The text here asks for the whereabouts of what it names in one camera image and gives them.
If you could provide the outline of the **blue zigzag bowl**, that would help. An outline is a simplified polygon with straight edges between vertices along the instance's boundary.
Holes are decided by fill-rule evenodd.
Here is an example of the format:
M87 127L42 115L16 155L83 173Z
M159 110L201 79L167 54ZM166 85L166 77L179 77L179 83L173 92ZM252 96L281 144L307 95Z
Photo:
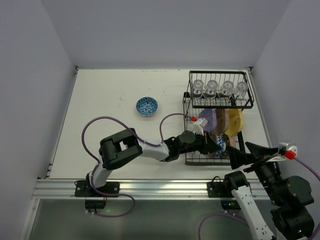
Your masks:
M226 149L226 144L225 144L223 138L222 138L221 136L219 136L219 135L216 135L216 136L215 136L215 140L216 140L215 143L220 147L220 150L218 150L218 151L216 151L216 152L214 153L214 156L218 158L218 157L220 157L221 154L225 151L225 149Z

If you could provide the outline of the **green leaf bowl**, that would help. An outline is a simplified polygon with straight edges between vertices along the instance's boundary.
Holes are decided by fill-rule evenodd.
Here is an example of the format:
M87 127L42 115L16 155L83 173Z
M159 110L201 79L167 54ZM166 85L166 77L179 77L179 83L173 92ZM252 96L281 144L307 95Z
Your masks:
M223 134L223 135L221 136L221 138L223 139L226 147L230 145L230 138L229 138L228 135ZM221 158L222 158L222 159L228 159L228 158L229 158L229 154L228 154L228 151L227 151L226 149L225 149L224 152L221 154Z

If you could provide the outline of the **pink bowl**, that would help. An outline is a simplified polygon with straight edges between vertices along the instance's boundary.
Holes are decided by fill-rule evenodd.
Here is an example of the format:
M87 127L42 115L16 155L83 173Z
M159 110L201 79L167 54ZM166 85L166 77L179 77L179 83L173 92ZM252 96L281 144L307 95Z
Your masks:
M236 141L235 141L232 137L229 139L229 142L230 142L230 146L231 146L231 147L234 147L234 148L237 147L237 143L236 143Z

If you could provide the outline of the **purple plate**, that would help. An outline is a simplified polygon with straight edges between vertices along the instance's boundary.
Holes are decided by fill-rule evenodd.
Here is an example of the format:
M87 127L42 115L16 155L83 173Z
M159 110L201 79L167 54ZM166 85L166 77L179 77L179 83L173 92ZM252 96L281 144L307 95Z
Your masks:
M207 120L207 125L204 127L204 131L212 133L217 127L217 114L216 110L213 108L203 109L199 115L199 118L205 118Z

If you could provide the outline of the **brown plate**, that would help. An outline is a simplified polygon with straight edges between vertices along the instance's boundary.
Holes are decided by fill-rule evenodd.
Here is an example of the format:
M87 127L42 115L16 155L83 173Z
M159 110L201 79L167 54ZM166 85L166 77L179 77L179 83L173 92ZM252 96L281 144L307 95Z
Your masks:
M215 110L216 113L216 127L212 132L214 135L222 135L224 134L230 126L230 115L229 109L218 108Z

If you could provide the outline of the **orange patterned bowl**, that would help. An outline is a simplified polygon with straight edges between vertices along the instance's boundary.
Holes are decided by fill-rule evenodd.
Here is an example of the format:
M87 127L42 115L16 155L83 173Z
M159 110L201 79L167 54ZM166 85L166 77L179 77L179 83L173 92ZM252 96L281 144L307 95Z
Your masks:
M216 144L217 143L217 139L216 139L216 135L211 133L210 134L210 139ZM208 154L209 158L217 158L217 153L216 152L212 152Z

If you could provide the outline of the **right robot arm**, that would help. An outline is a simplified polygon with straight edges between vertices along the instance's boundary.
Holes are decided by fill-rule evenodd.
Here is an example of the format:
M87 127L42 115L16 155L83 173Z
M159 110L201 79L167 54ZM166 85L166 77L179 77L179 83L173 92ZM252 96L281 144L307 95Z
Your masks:
M298 148L294 142L281 142L278 147L245 143L249 153L227 146L232 173L225 175L226 191L236 199L255 240L313 240L320 231L306 206L314 203L310 183L297 175L282 178L279 162L296 160ZM266 225L245 173L255 172L271 203L277 234Z

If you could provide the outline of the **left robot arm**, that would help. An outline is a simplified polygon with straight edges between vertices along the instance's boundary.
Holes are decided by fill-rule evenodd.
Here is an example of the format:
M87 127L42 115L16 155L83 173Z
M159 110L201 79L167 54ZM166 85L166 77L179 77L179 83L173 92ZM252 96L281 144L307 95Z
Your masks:
M112 171L122 168L138 157L155 159L159 162L172 162L180 155L199 152L202 155L214 154L226 148L225 143L216 143L210 136L184 131L166 139L160 146L151 146L138 140L135 130L123 130L100 141L101 162L88 174L88 182L93 190L105 187Z

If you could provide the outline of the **right black controller box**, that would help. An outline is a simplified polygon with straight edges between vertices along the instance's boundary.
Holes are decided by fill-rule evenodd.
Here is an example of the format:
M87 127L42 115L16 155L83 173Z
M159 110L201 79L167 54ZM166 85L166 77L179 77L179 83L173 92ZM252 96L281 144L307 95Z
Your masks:
M235 211L241 209L236 200L221 200L220 205L225 211Z

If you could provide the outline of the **black controller box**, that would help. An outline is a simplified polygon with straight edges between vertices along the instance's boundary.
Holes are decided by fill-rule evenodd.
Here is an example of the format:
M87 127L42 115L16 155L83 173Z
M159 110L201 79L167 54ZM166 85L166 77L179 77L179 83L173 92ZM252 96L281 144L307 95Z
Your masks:
M221 200L220 205L225 211L235 211L241 209L236 200Z
M106 200L85 200L84 207L88 212L97 213L97 210L104 209Z

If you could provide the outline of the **clear glass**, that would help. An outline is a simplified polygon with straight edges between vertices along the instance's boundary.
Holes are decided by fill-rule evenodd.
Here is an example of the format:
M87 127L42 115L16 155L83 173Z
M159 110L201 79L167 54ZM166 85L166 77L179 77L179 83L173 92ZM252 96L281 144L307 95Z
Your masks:
M215 98L218 91L218 82L209 80L204 88L203 96L207 99Z
M218 97L219 98L230 98L234 89L234 84L232 81L224 81L223 84L221 85L219 92L218 92Z
M191 88L191 93L192 96L195 99L199 99L203 95L203 90L204 90L204 82L201 79L196 79L192 83L192 88Z
M244 99L248 91L248 84L245 81L240 81L233 89L234 99Z

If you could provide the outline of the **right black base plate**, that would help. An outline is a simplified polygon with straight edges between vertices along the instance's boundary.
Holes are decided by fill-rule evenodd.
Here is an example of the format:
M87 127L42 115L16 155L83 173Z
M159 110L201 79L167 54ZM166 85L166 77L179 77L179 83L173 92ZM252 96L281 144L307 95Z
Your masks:
M207 195L209 198L224 198L227 197L224 182L219 176L215 176L206 184Z

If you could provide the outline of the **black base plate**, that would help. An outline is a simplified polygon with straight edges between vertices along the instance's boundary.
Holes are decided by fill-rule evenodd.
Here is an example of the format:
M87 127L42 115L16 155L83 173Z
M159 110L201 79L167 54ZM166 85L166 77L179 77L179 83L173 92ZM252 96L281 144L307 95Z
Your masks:
M227 197L224 182L219 176L215 176L206 184L207 195L209 198L224 198Z
M100 193L96 192L90 185L88 180L77 180L74 182L75 192L74 196L78 198L94 198L103 197ZM116 181L107 181L102 187L97 188L98 191L105 194L118 194L120 190L120 183Z

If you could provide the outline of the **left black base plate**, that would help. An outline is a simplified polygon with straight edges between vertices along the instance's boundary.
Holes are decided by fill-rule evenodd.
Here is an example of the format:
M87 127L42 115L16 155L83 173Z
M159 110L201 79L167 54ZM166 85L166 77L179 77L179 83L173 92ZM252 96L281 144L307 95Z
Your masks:
M90 185L88 180L77 180L74 182L75 192L74 196L78 198L94 198L103 197L100 193L96 192ZM105 194L118 194L120 190L120 183L116 181L107 181L102 187L97 188L98 191Z

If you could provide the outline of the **aluminium mounting rail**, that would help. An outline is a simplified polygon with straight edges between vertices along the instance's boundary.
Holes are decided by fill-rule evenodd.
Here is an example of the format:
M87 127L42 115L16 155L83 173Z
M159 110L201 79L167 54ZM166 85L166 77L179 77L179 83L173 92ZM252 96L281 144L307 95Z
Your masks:
M208 179L118 179L119 192L136 200L206 200ZM33 199L71 200L75 197L74 179L39 179Z

